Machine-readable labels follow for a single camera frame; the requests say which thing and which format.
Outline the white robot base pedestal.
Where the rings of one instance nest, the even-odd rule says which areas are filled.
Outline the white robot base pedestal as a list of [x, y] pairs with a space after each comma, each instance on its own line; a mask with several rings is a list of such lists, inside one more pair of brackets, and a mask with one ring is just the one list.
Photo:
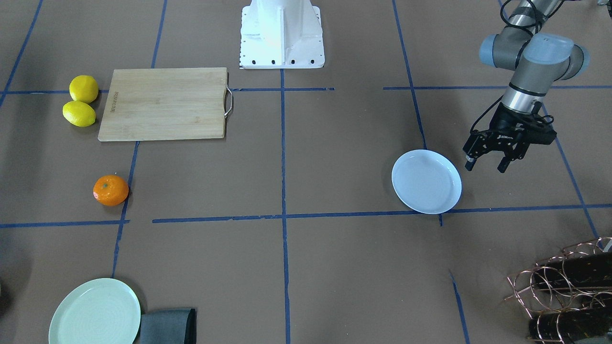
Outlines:
[[239, 67], [322, 68], [320, 8], [310, 0], [252, 0], [242, 8]]

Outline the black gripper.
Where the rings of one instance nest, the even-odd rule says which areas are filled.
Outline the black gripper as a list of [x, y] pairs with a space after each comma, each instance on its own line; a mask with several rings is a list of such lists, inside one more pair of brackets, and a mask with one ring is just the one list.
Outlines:
[[[511, 162], [523, 159], [531, 144], [522, 140], [523, 126], [527, 117], [539, 115], [540, 102], [531, 102], [529, 111], [518, 111], [502, 102], [494, 102], [474, 120], [469, 130], [469, 137], [463, 146], [466, 154], [465, 168], [472, 171], [477, 159], [492, 151], [503, 153], [497, 170], [505, 173]], [[477, 124], [494, 109], [488, 128], [479, 130]]]

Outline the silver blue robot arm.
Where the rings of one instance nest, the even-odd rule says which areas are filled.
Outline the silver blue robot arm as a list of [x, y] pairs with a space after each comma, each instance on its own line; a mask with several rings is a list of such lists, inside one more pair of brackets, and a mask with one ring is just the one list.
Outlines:
[[540, 115], [544, 98], [555, 81], [581, 74], [590, 54], [572, 39], [546, 33], [545, 22], [557, 13], [561, 0], [521, 0], [514, 11], [500, 17], [503, 30], [486, 37], [479, 57], [485, 65], [514, 74], [504, 94], [492, 104], [492, 118], [485, 130], [471, 126], [463, 146], [466, 170], [492, 151], [503, 153], [498, 165], [505, 172], [511, 162], [523, 159], [531, 145], [549, 145], [557, 139], [553, 117]]

